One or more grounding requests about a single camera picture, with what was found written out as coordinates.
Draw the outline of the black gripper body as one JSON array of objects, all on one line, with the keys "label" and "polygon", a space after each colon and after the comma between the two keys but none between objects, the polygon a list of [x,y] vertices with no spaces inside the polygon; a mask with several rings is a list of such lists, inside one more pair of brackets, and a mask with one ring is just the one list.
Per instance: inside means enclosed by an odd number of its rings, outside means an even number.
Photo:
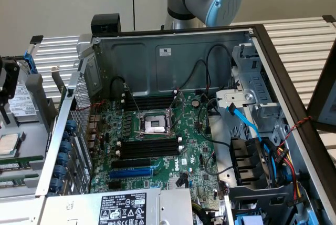
[{"label": "black gripper body", "polygon": [[4,81],[1,82],[1,103],[7,103],[9,99],[15,96],[19,76],[19,65],[14,59],[5,59],[1,57],[1,73],[4,71]]}]

